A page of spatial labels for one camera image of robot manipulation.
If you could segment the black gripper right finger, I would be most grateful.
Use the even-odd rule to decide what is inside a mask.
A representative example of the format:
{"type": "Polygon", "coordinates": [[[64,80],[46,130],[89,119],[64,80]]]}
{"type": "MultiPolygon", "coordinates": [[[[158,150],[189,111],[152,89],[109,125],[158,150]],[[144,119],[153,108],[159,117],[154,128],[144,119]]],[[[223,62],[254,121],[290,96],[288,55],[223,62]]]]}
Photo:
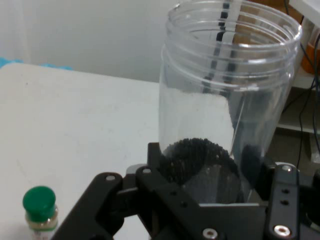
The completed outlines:
{"type": "Polygon", "coordinates": [[[269,159],[258,167],[254,190],[268,201],[264,236],[267,240],[298,240],[299,224],[299,171],[288,163],[269,159]]]}

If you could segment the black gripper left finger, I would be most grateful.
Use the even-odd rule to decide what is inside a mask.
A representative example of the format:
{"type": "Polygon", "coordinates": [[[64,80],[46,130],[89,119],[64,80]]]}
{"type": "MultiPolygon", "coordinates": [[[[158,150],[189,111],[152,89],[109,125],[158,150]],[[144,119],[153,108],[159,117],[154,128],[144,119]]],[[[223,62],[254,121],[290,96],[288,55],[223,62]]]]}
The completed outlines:
{"type": "Polygon", "coordinates": [[[195,201],[150,165],[125,177],[114,172],[96,175],[53,238],[112,240],[131,216],[138,216],[153,240],[225,238],[195,201]]]}

